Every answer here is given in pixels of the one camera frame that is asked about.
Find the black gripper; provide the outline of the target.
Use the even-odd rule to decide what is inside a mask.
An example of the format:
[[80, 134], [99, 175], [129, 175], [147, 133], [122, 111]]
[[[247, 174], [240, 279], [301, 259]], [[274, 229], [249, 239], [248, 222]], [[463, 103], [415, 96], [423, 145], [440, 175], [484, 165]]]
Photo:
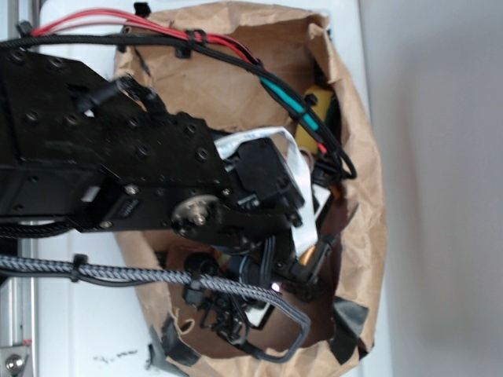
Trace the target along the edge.
[[294, 350], [333, 333], [330, 283], [325, 264], [338, 236], [321, 236], [300, 257], [285, 235], [265, 240], [261, 250], [235, 254], [228, 262], [197, 252], [185, 260], [191, 281], [184, 301], [199, 326], [239, 350]]

